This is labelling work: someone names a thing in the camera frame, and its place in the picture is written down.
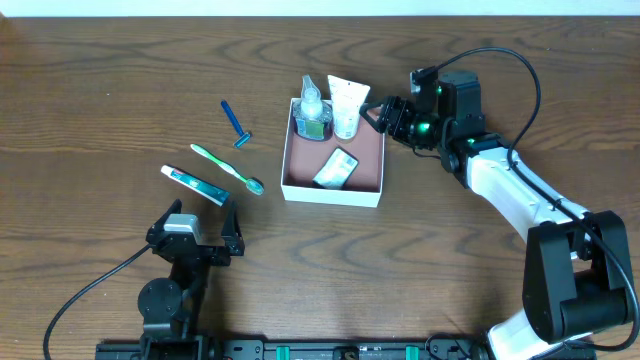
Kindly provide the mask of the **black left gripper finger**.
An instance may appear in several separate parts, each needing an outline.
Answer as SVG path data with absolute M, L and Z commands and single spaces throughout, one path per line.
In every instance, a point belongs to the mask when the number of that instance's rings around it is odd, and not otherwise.
M 221 238 L 224 246 L 231 256 L 243 256 L 245 253 L 245 242 L 242 236 L 237 217 L 237 205 L 232 202 L 221 229 Z
M 156 235 L 164 230 L 164 224 L 167 222 L 168 218 L 172 214 L 180 214 L 182 209 L 182 201 L 180 199 L 176 199 L 167 209 L 167 211 L 155 222 L 151 225 L 148 230 L 149 235 Z

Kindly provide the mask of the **white lotion tube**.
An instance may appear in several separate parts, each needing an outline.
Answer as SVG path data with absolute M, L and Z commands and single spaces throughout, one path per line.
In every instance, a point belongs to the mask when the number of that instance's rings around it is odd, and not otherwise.
M 365 103 L 370 86 L 345 80 L 334 75 L 327 76 L 333 111 L 333 132 L 343 142 L 356 136 L 360 107 Z

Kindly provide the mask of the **clear soap pump bottle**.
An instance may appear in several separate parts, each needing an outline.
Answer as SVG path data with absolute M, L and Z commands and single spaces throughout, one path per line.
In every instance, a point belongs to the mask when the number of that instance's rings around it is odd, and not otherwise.
M 308 74 L 302 77 L 301 94 L 293 101 L 292 114 L 300 137 L 320 142 L 331 137 L 332 109 L 322 100 L 319 88 Z

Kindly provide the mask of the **green white soap packet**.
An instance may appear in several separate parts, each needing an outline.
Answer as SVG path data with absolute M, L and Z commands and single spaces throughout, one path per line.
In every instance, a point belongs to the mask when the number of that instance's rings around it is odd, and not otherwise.
M 336 148 L 312 181 L 321 188 L 340 190 L 354 173 L 358 164 L 355 157 L 342 148 Z

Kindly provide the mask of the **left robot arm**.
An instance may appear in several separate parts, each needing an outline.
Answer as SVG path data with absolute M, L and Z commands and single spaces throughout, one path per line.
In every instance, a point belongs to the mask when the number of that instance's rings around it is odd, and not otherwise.
M 210 359 L 215 342 L 198 333 L 198 318 L 208 286 L 209 270 L 228 267 L 242 256 L 245 243 L 232 203 L 222 226 L 222 245 L 206 245 L 201 239 L 197 216 L 183 214 L 175 200 L 149 228 L 146 241 L 153 254 L 171 264 L 170 275 L 149 281 L 138 295 L 143 316 L 140 338 L 142 360 Z

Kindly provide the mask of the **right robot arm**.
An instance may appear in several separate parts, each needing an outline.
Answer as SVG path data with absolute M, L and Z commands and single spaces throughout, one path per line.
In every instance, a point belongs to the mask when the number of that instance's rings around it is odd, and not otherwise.
M 363 118 L 412 150 L 433 151 L 526 243 L 523 308 L 488 331 L 474 358 L 585 358 L 597 348 L 587 336 L 623 324 L 637 337 L 639 300 L 622 219 L 561 196 L 488 131 L 475 73 L 423 69 L 410 81 L 413 101 L 388 96 L 363 105 Z

